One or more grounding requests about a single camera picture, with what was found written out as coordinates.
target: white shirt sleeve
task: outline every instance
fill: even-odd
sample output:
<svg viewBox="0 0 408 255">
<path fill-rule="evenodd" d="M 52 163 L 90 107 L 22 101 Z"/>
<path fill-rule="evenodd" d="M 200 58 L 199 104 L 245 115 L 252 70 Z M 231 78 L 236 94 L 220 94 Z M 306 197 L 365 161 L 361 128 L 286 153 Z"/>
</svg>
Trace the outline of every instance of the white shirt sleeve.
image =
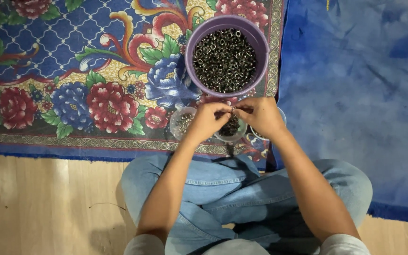
<svg viewBox="0 0 408 255">
<path fill-rule="evenodd" d="M 371 255 L 366 245 L 352 235 L 336 234 L 320 246 L 319 255 Z"/>
<path fill-rule="evenodd" d="M 138 235 L 127 244 L 124 255 L 165 255 L 165 247 L 155 235 Z"/>
</svg>

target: person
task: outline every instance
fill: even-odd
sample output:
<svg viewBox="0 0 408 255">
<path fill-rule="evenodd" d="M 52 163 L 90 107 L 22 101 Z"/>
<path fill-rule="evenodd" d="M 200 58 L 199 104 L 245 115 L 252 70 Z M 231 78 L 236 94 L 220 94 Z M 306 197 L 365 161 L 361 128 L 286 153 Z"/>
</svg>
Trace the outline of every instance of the person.
<svg viewBox="0 0 408 255">
<path fill-rule="evenodd" d="M 124 254 L 370 254 L 356 227 L 371 202 L 371 182 L 349 163 L 311 161 L 274 98 L 245 98 L 233 113 L 274 143 L 285 169 L 261 176 L 246 155 L 192 160 L 231 111 L 202 105 L 172 157 L 127 166 L 122 189 L 138 229 Z M 216 120 L 216 112 L 225 113 Z M 235 227 L 222 227 L 228 223 Z"/>
</svg>

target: blue jeans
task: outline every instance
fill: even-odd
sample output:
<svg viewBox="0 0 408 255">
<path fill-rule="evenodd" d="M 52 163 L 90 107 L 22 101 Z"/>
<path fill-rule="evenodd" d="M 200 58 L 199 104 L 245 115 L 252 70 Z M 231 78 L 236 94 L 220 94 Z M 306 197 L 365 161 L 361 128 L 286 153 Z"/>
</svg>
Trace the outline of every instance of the blue jeans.
<svg viewBox="0 0 408 255">
<path fill-rule="evenodd" d="M 136 225 L 167 161 L 166 156 L 136 158 L 122 175 L 125 202 Z M 369 179 L 343 161 L 314 164 L 359 226 L 372 198 Z M 235 223 L 235 228 L 222 228 L 228 223 Z M 260 176 L 245 155 L 213 163 L 192 161 L 166 254 L 188 254 L 235 238 L 256 241 L 271 254 L 313 254 L 320 245 L 303 221 L 285 169 Z"/>
</svg>

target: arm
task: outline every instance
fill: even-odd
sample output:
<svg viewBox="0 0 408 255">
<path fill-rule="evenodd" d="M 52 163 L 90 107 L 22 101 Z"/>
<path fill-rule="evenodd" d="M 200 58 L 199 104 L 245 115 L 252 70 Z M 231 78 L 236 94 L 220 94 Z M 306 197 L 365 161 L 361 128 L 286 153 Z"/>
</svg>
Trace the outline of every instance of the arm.
<svg viewBox="0 0 408 255">
<path fill-rule="evenodd" d="M 163 242 L 166 239 L 180 210 L 182 193 L 187 178 L 188 166 L 197 146 L 219 130 L 230 118 L 226 113 L 215 120 L 217 111 L 230 112 L 231 107 L 223 103 L 208 103 L 200 107 L 187 134 L 179 143 L 171 160 L 158 178 L 144 202 L 136 235 L 155 235 Z"/>
<path fill-rule="evenodd" d="M 234 113 L 267 137 L 279 149 L 303 219 L 311 232 L 324 242 L 334 234 L 360 236 L 344 203 L 286 129 L 274 98 L 247 98 Z"/>
</svg>

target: finger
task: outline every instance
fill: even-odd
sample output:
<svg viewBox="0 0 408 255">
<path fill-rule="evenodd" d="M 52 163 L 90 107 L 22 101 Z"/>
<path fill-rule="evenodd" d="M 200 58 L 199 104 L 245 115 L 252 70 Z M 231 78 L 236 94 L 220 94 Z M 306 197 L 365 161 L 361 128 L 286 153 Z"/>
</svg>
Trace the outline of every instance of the finger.
<svg viewBox="0 0 408 255">
<path fill-rule="evenodd" d="M 253 118 L 253 116 L 252 116 L 251 114 L 246 113 L 246 112 L 244 112 L 244 111 L 242 111 L 242 110 L 240 110 L 240 109 L 235 109 L 235 110 L 233 111 L 233 113 L 234 113 L 237 117 L 239 117 L 240 119 L 242 119 L 243 121 L 245 121 L 245 123 L 247 123 L 247 124 L 250 124 L 250 122 L 251 122 L 251 120 L 252 120 L 252 118 Z"/>
<path fill-rule="evenodd" d="M 236 103 L 235 107 L 255 107 L 258 104 L 259 98 L 244 98 L 238 103 Z"/>
<path fill-rule="evenodd" d="M 214 113 L 218 111 L 230 112 L 232 107 L 222 102 L 210 102 L 206 104 Z"/>
<path fill-rule="evenodd" d="M 230 113 L 225 113 L 223 116 L 221 116 L 219 119 L 217 119 L 216 122 L 220 127 L 222 127 L 224 124 L 226 124 L 228 122 L 230 117 L 231 117 Z"/>
</svg>

